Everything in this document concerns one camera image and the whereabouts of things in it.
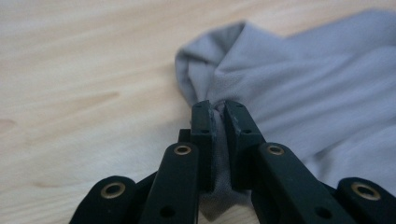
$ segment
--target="wooden table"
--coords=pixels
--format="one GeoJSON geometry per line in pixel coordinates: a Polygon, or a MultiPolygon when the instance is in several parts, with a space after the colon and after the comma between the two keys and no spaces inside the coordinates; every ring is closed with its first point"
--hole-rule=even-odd
{"type": "MultiPolygon", "coordinates": [[[[174,57],[199,34],[291,35],[370,7],[396,2],[2,1],[0,223],[67,223],[102,178],[156,171],[190,127],[174,57]]],[[[258,221],[236,206],[214,223],[258,221]]]]}

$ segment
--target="folded fabric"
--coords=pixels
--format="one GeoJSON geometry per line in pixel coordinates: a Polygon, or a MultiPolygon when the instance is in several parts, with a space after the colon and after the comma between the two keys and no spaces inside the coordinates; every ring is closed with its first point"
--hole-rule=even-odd
{"type": "Polygon", "coordinates": [[[245,105],[265,139],[318,180],[362,177],[396,194],[396,13],[365,11],[287,38],[232,24],[183,47],[176,72],[190,105],[216,109],[216,186],[200,204],[208,219],[249,204],[230,186],[224,100],[245,105]]]}

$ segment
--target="gray towel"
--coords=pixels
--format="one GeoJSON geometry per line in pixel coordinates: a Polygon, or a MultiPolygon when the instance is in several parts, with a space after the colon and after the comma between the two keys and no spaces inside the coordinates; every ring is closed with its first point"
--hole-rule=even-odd
{"type": "Polygon", "coordinates": [[[200,209],[212,220],[248,192],[230,187],[224,100],[244,104],[269,142],[289,147],[336,187],[356,176],[396,194],[396,14],[366,11],[287,38],[245,22],[198,37],[176,57],[193,105],[215,105],[216,188],[200,209]]]}

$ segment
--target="wood grain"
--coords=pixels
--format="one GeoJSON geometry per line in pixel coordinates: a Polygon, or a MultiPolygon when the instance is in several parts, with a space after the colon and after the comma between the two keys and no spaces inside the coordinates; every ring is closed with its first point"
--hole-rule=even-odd
{"type": "MultiPolygon", "coordinates": [[[[199,34],[291,35],[372,7],[396,2],[1,1],[0,223],[67,223],[100,179],[154,172],[190,126],[173,61],[199,34]]],[[[236,206],[214,223],[258,221],[236,206]]]]}

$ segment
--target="metal ring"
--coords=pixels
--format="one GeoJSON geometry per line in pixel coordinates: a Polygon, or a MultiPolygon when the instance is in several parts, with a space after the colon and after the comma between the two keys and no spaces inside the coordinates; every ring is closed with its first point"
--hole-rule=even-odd
{"type": "Polygon", "coordinates": [[[267,151],[268,151],[269,153],[274,154],[274,155],[277,155],[277,156],[280,156],[280,155],[282,155],[283,153],[285,153],[285,150],[283,150],[283,148],[277,147],[277,146],[269,146],[269,147],[267,148],[267,151]]]}
{"type": "Polygon", "coordinates": [[[370,187],[366,184],[363,184],[360,182],[354,182],[351,185],[351,187],[356,194],[358,194],[359,196],[361,196],[364,199],[371,200],[371,201],[378,201],[381,199],[381,195],[379,194],[379,192],[376,191],[376,189],[373,189],[372,187],[370,187]]]}
{"type": "Polygon", "coordinates": [[[184,156],[191,152],[191,148],[188,146],[178,146],[175,147],[174,152],[179,156],[184,156]]]}
{"type": "Polygon", "coordinates": [[[121,182],[114,182],[104,186],[100,192],[100,195],[106,199],[113,199],[119,197],[125,191],[125,185],[121,182]],[[112,187],[116,187],[117,189],[113,192],[113,190],[109,190],[112,187]]]}

